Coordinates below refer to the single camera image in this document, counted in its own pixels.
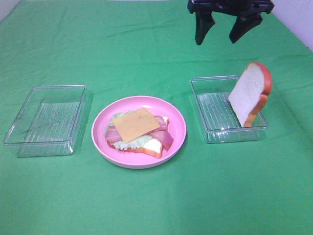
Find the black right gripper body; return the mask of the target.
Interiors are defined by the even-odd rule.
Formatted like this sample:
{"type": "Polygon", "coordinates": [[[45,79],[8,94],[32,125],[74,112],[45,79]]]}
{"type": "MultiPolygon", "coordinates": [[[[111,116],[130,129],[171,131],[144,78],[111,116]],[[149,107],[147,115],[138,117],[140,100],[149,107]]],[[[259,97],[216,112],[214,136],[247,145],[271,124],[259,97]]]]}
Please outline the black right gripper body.
{"type": "Polygon", "coordinates": [[[274,8],[270,0],[189,0],[187,8],[194,12],[219,12],[232,16],[246,16],[254,13],[269,14],[274,8]]]}

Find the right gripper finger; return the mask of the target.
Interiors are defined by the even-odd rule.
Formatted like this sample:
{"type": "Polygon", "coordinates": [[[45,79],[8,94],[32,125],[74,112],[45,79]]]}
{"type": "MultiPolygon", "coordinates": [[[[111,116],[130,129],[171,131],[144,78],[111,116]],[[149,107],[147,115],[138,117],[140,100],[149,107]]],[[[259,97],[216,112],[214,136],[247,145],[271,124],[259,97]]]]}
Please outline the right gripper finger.
{"type": "Polygon", "coordinates": [[[236,43],[247,32],[260,25],[262,20],[260,12],[246,16],[238,16],[229,35],[231,42],[233,44],[236,43]]]}
{"type": "Polygon", "coordinates": [[[196,34],[195,41],[201,45],[211,27],[215,24],[212,12],[196,12],[196,34]]]}

